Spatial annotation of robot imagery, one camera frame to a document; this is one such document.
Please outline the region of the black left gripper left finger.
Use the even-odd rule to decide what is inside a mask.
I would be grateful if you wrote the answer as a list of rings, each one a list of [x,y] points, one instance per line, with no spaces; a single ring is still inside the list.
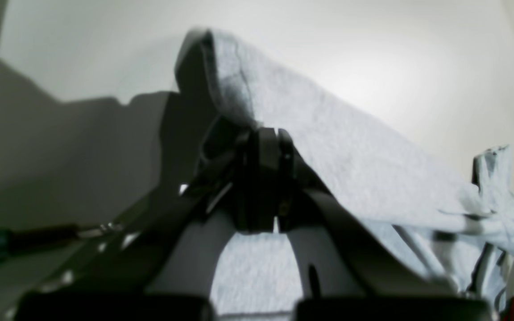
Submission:
[[[26,294],[16,321],[216,321],[209,295],[237,233],[273,232],[279,211],[279,137],[241,132],[156,218],[113,239],[73,283]]]

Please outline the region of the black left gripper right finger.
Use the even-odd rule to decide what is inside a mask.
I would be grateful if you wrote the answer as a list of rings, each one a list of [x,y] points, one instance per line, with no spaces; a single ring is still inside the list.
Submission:
[[[328,191],[284,129],[280,231],[291,242],[305,297],[294,321],[495,321],[487,303],[424,280],[386,250]]]

